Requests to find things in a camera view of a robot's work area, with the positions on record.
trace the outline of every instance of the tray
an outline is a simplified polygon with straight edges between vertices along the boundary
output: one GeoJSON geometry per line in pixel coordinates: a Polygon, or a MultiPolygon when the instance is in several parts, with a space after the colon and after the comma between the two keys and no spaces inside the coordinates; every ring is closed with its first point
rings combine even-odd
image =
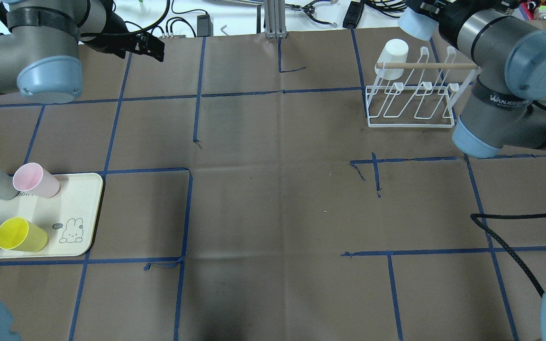
{"type": "Polygon", "coordinates": [[[102,195],[102,177],[96,173],[54,176],[60,181],[60,191],[52,198],[21,192],[12,200],[0,199],[0,225],[13,216],[21,216],[48,234],[41,251],[0,250],[0,259],[76,256],[89,249],[102,195]]]}

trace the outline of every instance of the metal stand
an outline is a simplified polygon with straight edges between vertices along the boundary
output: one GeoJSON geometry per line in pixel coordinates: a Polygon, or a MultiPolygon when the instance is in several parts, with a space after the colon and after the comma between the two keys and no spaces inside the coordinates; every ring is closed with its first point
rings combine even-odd
{"type": "Polygon", "coordinates": [[[265,37],[275,39],[288,36],[285,0],[264,0],[264,17],[267,25],[265,37]]]}

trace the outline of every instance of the blue tape grid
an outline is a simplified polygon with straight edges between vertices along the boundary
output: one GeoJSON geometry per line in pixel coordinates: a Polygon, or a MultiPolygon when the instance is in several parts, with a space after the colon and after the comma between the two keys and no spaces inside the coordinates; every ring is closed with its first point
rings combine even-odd
{"type": "MultiPolygon", "coordinates": [[[[517,155],[497,155],[496,157],[488,158],[487,160],[502,160],[502,159],[520,159],[520,158],[546,158],[545,155],[533,155],[533,154],[517,154],[517,155]]],[[[457,157],[426,157],[426,158],[387,158],[387,159],[378,159],[374,153],[372,153],[372,160],[353,160],[349,164],[357,169],[361,179],[364,179],[362,173],[360,172],[358,165],[360,164],[372,164],[374,167],[374,179],[376,183],[377,194],[380,195],[381,191],[381,182],[379,178],[379,163],[385,162],[439,162],[439,161],[457,161],[457,157]]],[[[479,195],[479,190],[477,189],[477,183],[475,179],[475,174],[472,169],[470,158],[467,155],[464,155],[464,162],[467,166],[470,181],[472,183],[473,194],[475,196],[477,207],[481,214],[484,213],[481,197],[479,195]]],[[[498,259],[496,258],[497,252],[505,252],[503,248],[495,248],[492,243],[492,238],[486,234],[488,247],[487,248],[474,248],[474,249],[448,249],[448,250],[394,250],[394,251],[360,251],[360,252],[345,252],[342,254],[342,257],[355,257],[355,256],[386,256],[389,259],[389,272],[390,272],[390,281],[391,281],[391,293],[393,298],[394,308],[396,309],[396,323],[397,323],[397,332],[398,338],[402,340],[403,334],[401,333],[401,321],[399,318],[399,303],[397,302],[397,292],[395,288],[395,278],[392,272],[392,260],[393,255],[428,255],[428,254],[474,254],[474,253],[490,253],[492,259],[492,265],[494,266],[494,272],[499,284],[499,290],[502,296],[503,305],[505,306],[505,312],[507,314],[507,320],[509,322],[509,327],[511,329],[511,334],[513,335],[514,341],[519,341],[519,336],[515,322],[513,320],[513,313],[511,312],[511,306],[509,304],[509,298],[507,297],[507,291],[503,282],[501,270],[498,264],[498,259]]],[[[528,252],[528,251],[546,251],[546,246],[526,246],[526,247],[515,247],[517,252],[528,252]]]]}
{"type": "MultiPolygon", "coordinates": [[[[89,264],[107,264],[107,263],[143,263],[143,262],[179,262],[179,260],[184,259],[184,256],[186,255],[186,247],[187,247],[187,241],[188,241],[188,232],[189,232],[189,216],[191,211],[191,190],[193,186],[193,176],[191,174],[191,171],[187,168],[162,168],[162,169],[127,169],[127,170],[108,170],[109,168],[109,161],[110,156],[113,148],[113,143],[115,139],[115,131],[117,129],[117,122],[119,118],[119,110],[121,108],[121,104],[124,101],[150,101],[150,100],[158,100],[158,99],[196,99],[196,108],[195,108],[195,123],[193,127],[193,141],[198,143],[199,139],[197,138],[197,131],[199,127],[199,112],[200,112],[200,100],[201,98],[211,98],[211,97],[236,97],[236,96],[250,96],[250,95],[267,95],[271,93],[308,93],[308,92],[325,92],[325,91],[355,91],[355,90],[361,90],[362,91],[362,99],[364,100],[364,110],[365,110],[365,84],[364,84],[364,74],[362,69],[362,63],[360,60],[360,54],[358,50],[357,45],[357,39],[355,37],[355,31],[351,30],[351,38],[353,40],[353,46],[355,49],[355,59],[357,61],[357,67],[358,67],[358,73],[360,76],[360,86],[359,87],[340,87],[340,88],[325,88],[325,89],[299,89],[299,90],[274,90],[274,91],[248,91],[248,92],[237,92],[237,93],[213,93],[213,94],[202,94],[201,93],[201,86],[203,82],[203,67],[204,67],[204,55],[205,55],[205,49],[206,49],[206,38],[203,38],[202,41],[202,47],[201,47],[201,57],[200,57],[200,73],[199,73],[199,82],[198,82],[198,88],[197,88],[197,94],[196,95],[179,95],[179,96],[158,96],[158,97],[136,97],[136,98],[123,98],[123,93],[125,90],[126,82],[127,82],[127,74],[130,68],[130,61],[131,61],[131,55],[130,58],[128,58],[127,64],[126,64],[126,71],[124,74],[124,80],[123,85],[121,87],[119,98],[117,99],[95,99],[95,100],[86,100],[86,101],[74,101],[67,104],[50,104],[50,105],[68,105],[68,104],[83,104],[83,103],[112,103],[117,102],[117,110],[115,114],[115,121],[113,123],[113,129],[111,133],[111,139],[109,142],[109,150],[108,155],[106,159],[106,165],[103,171],[97,171],[96,173],[99,173],[101,176],[106,179],[106,175],[108,174],[121,174],[121,173],[141,173],[141,172],[175,172],[175,171],[188,171],[189,172],[189,189],[188,189],[188,198],[187,198],[187,207],[186,207],[186,216],[185,216],[185,226],[184,226],[184,237],[182,240],[182,254],[180,257],[160,257],[160,258],[142,258],[142,259],[90,259],[89,252],[87,252],[84,256],[83,260],[26,260],[26,261],[0,261],[0,266],[21,266],[21,265],[67,265],[67,264],[82,264],[82,277],[80,278],[80,285],[78,287],[78,294],[75,304],[75,309],[73,313],[73,320],[72,320],[72,327],[69,333],[69,341],[73,340],[74,335],[74,328],[76,326],[76,319],[78,315],[78,310],[80,307],[81,297],[82,297],[82,288],[84,285],[85,280],[85,274],[87,271],[87,266],[89,264]]],[[[435,48],[435,45],[433,41],[431,41],[431,47],[433,48],[433,55],[438,61],[438,55],[435,48]]],[[[296,70],[290,70],[290,71],[283,71],[282,70],[282,41],[279,40],[278,42],[278,63],[279,63],[279,72],[294,72],[299,71],[301,69],[305,69],[305,67],[302,67],[300,69],[296,70]]],[[[43,118],[43,113],[46,106],[43,106],[42,104],[36,104],[36,103],[28,103],[28,104],[2,104],[0,105],[0,108],[18,108],[18,107],[41,107],[41,111],[39,113],[39,119],[37,119],[37,123],[35,126],[35,129],[33,131],[32,139],[30,141],[30,144],[28,146],[25,162],[29,160],[30,153],[32,151],[33,144],[35,142],[35,138],[37,135],[37,131],[39,130],[39,125],[41,123],[41,119],[43,118]]],[[[533,157],[546,157],[546,155],[499,155],[497,157],[493,157],[493,159],[503,159],[503,158],[533,158],[533,157]]],[[[389,158],[389,159],[377,159],[375,154],[373,153],[372,160],[354,160],[351,161],[351,166],[355,167],[360,177],[364,179],[361,172],[359,171],[358,164],[373,164],[374,168],[374,175],[375,175],[375,182],[376,182],[376,188],[378,195],[380,196],[381,191],[381,184],[379,179],[379,169],[378,164],[384,163],[384,162],[435,162],[435,161],[448,161],[448,160],[457,160],[456,157],[437,157],[437,158],[412,158],[412,159],[406,159],[406,158],[389,158]]],[[[478,207],[480,208],[480,211],[483,212],[483,208],[481,206],[481,199],[479,198],[479,192],[477,192],[477,184],[475,181],[475,177],[473,175],[473,171],[470,168],[470,163],[468,162],[468,158],[465,158],[465,161],[467,162],[468,168],[470,169],[470,177],[472,177],[472,185],[474,189],[474,194],[476,196],[476,200],[478,202],[478,207]]],[[[455,249],[455,250],[394,250],[394,251],[361,251],[361,252],[346,252],[342,256],[347,257],[354,257],[354,256],[386,256],[388,258],[388,269],[390,274],[390,285],[391,285],[391,292],[392,292],[392,299],[394,304],[394,311],[396,315],[396,324],[397,324],[397,334],[399,340],[403,340],[403,333],[401,331],[401,320],[400,320],[400,311],[399,311],[399,303],[397,300],[397,289],[395,285],[395,278],[394,278],[394,272],[392,267],[392,256],[393,255],[418,255],[418,254],[472,254],[472,253],[485,253],[489,252],[492,255],[492,261],[494,263],[494,269],[497,274],[497,278],[499,281],[499,288],[501,290],[501,294],[503,296],[503,303],[505,304],[505,310],[507,312],[507,318],[509,320],[510,326],[511,326],[511,332],[513,334],[513,338],[515,341],[518,341],[518,335],[515,329],[515,325],[513,322],[513,318],[511,315],[511,310],[509,307],[509,302],[507,300],[507,295],[505,293],[504,285],[502,282],[502,276],[501,272],[498,266],[498,261],[496,261],[496,252],[503,252],[502,248],[494,248],[494,246],[491,243],[490,237],[488,238],[488,248],[479,248],[479,249],[455,249]]],[[[534,246],[534,247],[522,247],[522,248],[514,248],[516,251],[520,252],[527,252],[527,251],[546,251],[546,246],[534,246]]],[[[180,276],[178,281],[178,294],[176,298],[176,316],[175,316],[175,323],[174,323],[174,340],[178,340],[178,328],[180,326],[180,308],[181,308],[181,302],[182,302],[182,286],[184,281],[184,269],[185,265],[184,262],[180,262],[180,276]]]]}

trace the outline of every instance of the power adapter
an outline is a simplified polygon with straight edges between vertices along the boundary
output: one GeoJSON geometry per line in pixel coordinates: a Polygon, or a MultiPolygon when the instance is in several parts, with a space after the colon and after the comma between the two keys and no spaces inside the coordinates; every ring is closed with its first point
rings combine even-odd
{"type": "Polygon", "coordinates": [[[197,16],[197,36],[213,36],[214,25],[209,14],[197,16]]]}
{"type": "Polygon", "coordinates": [[[349,8],[347,9],[347,13],[345,15],[345,20],[343,20],[343,27],[344,28],[357,28],[357,24],[359,24],[360,19],[362,19],[362,13],[364,12],[364,3],[363,2],[357,2],[352,1],[349,3],[349,8]]]}

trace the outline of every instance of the blue tape line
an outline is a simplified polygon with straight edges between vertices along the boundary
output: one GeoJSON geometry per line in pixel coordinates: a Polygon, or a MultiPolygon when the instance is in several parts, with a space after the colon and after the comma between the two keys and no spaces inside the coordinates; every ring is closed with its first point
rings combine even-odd
{"type": "MultiPolygon", "coordinates": [[[[464,154],[464,162],[466,163],[467,169],[469,170],[469,177],[471,179],[473,194],[475,194],[475,199],[477,201],[477,208],[479,209],[480,214],[484,214],[481,197],[479,196],[479,190],[477,189],[477,183],[475,181],[475,174],[473,173],[473,168],[471,162],[469,161],[469,157],[466,154],[464,154]]],[[[487,225],[487,222],[485,220],[482,220],[482,222],[483,224],[487,225]]],[[[514,341],[519,341],[518,330],[515,326],[515,321],[513,320],[513,313],[511,312],[511,306],[509,305],[509,298],[507,298],[507,291],[505,291],[505,283],[502,279],[501,268],[499,267],[498,260],[496,259],[494,244],[492,244],[492,238],[487,233],[486,238],[488,240],[488,247],[490,249],[490,255],[492,257],[492,263],[494,264],[494,272],[496,272],[496,279],[499,283],[500,295],[502,296],[503,304],[505,305],[505,312],[507,313],[507,319],[509,320],[511,334],[513,335],[514,341]]]]}
{"type": "Polygon", "coordinates": [[[133,101],[153,101],[156,99],[196,99],[197,95],[176,95],[176,96],[154,96],[154,97],[130,97],[129,99],[123,99],[124,102],[133,101]]]}
{"type": "Polygon", "coordinates": [[[127,59],[126,71],[123,75],[123,82],[121,84],[121,91],[119,92],[119,99],[117,100],[117,109],[115,110],[115,119],[113,120],[113,129],[111,130],[111,138],[109,140],[109,149],[107,151],[107,158],[104,162],[104,175],[106,178],[107,171],[109,170],[109,162],[111,161],[111,153],[113,153],[113,142],[115,142],[115,133],[117,131],[117,123],[119,122],[119,112],[121,111],[121,103],[123,102],[123,94],[126,91],[127,74],[130,72],[130,62],[132,62],[132,55],[127,59]]]}
{"type": "MultiPolygon", "coordinates": [[[[68,103],[52,103],[48,105],[49,106],[67,106],[69,104],[110,103],[110,102],[117,102],[118,100],[119,99],[87,99],[85,101],[72,101],[68,103]]],[[[0,108],[40,107],[40,106],[43,106],[43,104],[39,104],[39,103],[0,104],[0,108]]]]}
{"type": "Polygon", "coordinates": [[[351,39],[353,40],[353,49],[355,50],[355,60],[357,61],[357,70],[359,71],[359,84],[364,87],[364,72],[362,72],[362,60],[359,57],[359,48],[355,38],[355,30],[351,30],[351,39]]]}
{"type": "Polygon", "coordinates": [[[277,69],[279,73],[294,72],[306,69],[306,66],[303,66],[299,69],[282,71],[282,39],[280,37],[277,39],[277,69]]]}
{"type": "Polygon", "coordinates": [[[416,162],[428,162],[428,161],[455,161],[458,160],[457,157],[431,157],[431,158],[385,158],[378,159],[378,163],[384,162],[405,162],[405,161],[416,161],[416,162]]]}
{"type": "Polygon", "coordinates": [[[87,263],[90,258],[90,251],[85,253],[83,259],[82,277],[80,278],[80,285],[77,289],[77,298],[75,300],[75,307],[73,309],[73,319],[71,320],[71,329],[69,331],[69,341],[73,341],[75,335],[75,326],[77,325],[77,315],[80,312],[80,302],[82,302],[83,285],[85,282],[85,272],[87,271],[87,263]]]}
{"type": "Polygon", "coordinates": [[[494,160],[494,159],[504,159],[504,158],[546,158],[546,154],[535,155],[535,154],[514,154],[514,155],[495,155],[490,158],[477,158],[478,160],[494,160]]]}
{"type": "Polygon", "coordinates": [[[35,129],[33,130],[33,135],[31,136],[31,142],[28,143],[28,150],[27,154],[24,157],[24,163],[28,162],[28,158],[31,155],[31,151],[33,150],[33,144],[35,143],[35,138],[37,138],[37,130],[39,129],[39,125],[41,124],[41,119],[44,116],[44,111],[46,110],[46,106],[41,106],[41,111],[39,112],[39,117],[37,118],[37,123],[35,125],[35,129]]]}
{"type": "Polygon", "coordinates": [[[189,187],[187,190],[187,206],[184,210],[184,236],[182,236],[181,256],[187,255],[187,242],[189,240],[189,220],[191,217],[191,200],[193,197],[193,174],[189,171],[189,187]]]}
{"type": "Polygon", "coordinates": [[[354,163],[354,164],[366,164],[366,163],[372,163],[372,160],[352,160],[351,163],[354,163]]]}
{"type": "Polygon", "coordinates": [[[443,255],[443,254],[480,254],[490,252],[489,248],[474,249],[439,249],[439,250],[389,250],[345,252],[342,257],[382,256],[382,255],[443,255]]]}
{"type": "Polygon", "coordinates": [[[284,93],[304,93],[304,92],[328,92],[328,91],[354,91],[362,90],[362,87],[331,87],[327,89],[298,89],[298,90],[284,90],[284,93]]]}
{"type": "Polygon", "coordinates": [[[268,95],[269,93],[279,93],[281,90],[273,91],[250,91],[250,92],[228,92],[228,93],[206,93],[201,97],[234,97],[234,96],[253,96],[253,95],[268,95]]]}
{"type": "Polygon", "coordinates": [[[163,268],[175,268],[177,265],[184,262],[184,257],[180,257],[179,259],[176,259],[175,261],[158,261],[158,262],[149,262],[145,265],[143,270],[147,271],[150,270],[151,266],[161,266],[163,268]]]}
{"type": "Polygon", "coordinates": [[[435,62],[439,63],[439,56],[437,54],[437,48],[435,48],[435,43],[433,43],[433,38],[429,39],[429,44],[431,44],[431,51],[433,51],[433,58],[435,58],[435,62]]]}
{"type": "MultiPolygon", "coordinates": [[[[170,262],[178,261],[182,257],[145,257],[145,258],[113,258],[113,259],[88,259],[88,264],[127,264],[146,262],[170,262]]],[[[83,264],[85,259],[60,259],[60,260],[5,260],[0,261],[0,266],[21,265],[73,265],[83,264]]]]}
{"type": "Polygon", "coordinates": [[[395,312],[395,323],[397,326],[397,339],[403,341],[403,332],[401,331],[401,318],[399,315],[399,301],[397,300],[397,288],[395,285],[395,273],[393,271],[393,260],[391,255],[387,255],[387,263],[389,266],[389,280],[391,282],[391,296],[393,298],[393,311],[395,312]]]}
{"type": "Polygon", "coordinates": [[[197,80],[197,103],[195,103],[195,123],[193,123],[193,142],[199,143],[197,138],[197,127],[199,125],[199,108],[201,104],[201,84],[203,82],[203,61],[206,56],[206,37],[201,42],[201,57],[199,64],[199,78],[197,80]]]}
{"type": "Polygon", "coordinates": [[[357,162],[351,161],[350,165],[351,165],[351,167],[357,169],[357,173],[359,174],[359,177],[362,178],[363,181],[366,181],[366,179],[364,179],[364,176],[362,175],[362,171],[359,170],[359,167],[357,166],[357,162]]]}
{"type": "Polygon", "coordinates": [[[176,290],[176,316],[174,317],[174,341],[178,341],[178,328],[180,328],[180,308],[182,306],[182,286],[184,283],[184,262],[180,264],[178,276],[178,289],[176,290]]]}
{"type": "Polygon", "coordinates": [[[178,261],[181,257],[146,257],[146,258],[119,258],[119,259],[89,259],[88,264],[120,264],[120,263],[154,263],[178,261]]]}
{"type": "Polygon", "coordinates": [[[56,104],[48,104],[48,105],[65,106],[67,104],[112,103],[117,101],[119,101],[119,99],[86,99],[84,101],[72,101],[69,103],[56,103],[56,104]]]}
{"type": "MultiPolygon", "coordinates": [[[[187,190],[187,206],[184,211],[184,236],[182,236],[182,256],[187,255],[187,243],[189,241],[189,219],[191,217],[191,200],[193,196],[193,174],[189,172],[189,188],[187,190]]],[[[174,341],[178,341],[178,328],[180,328],[180,308],[182,303],[182,286],[184,283],[184,261],[180,264],[178,277],[178,291],[176,293],[176,316],[174,319],[174,341]]]]}
{"type": "Polygon", "coordinates": [[[0,266],[17,266],[17,265],[69,265],[83,264],[81,259],[62,259],[62,260],[7,260],[0,261],[0,266]]]}
{"type": "Polygon", "coordinates": [[[366,106],[366,86],[364,82],[364,70],[362,68],[362,59],[359,56],[359,48],[357,47],[357,39],[355,38],[355,30],[351,30],[351,39],[353,40],[353,49],[355,49],[355,60],[357,61],[357,70],[359,71],[359,84],[362,86],[362,104],[364,105],[364,116],[367,116],[366,106]]]}
{"type": "Polygon", "coordinates": [[[0,104],[0,108],[40,107],[39,103],[0,104]]]}
{"type": "Polygon", "coordinates": [[[381,180],[379,179],[379,163],[376,159],[376,155],[372,153],[372,165],[374,166],[374,181],[376,181],[376,195],[381,197],[381,180]]]}
{"type": "Polygon", "coordinates": [[[145,169],[119,169],[109,170],[107,174],[128,174],[128,173],[160,173],[160,172],[186,172],[190,170],[184,167],[176,168],[145,168],[145,169]]]}

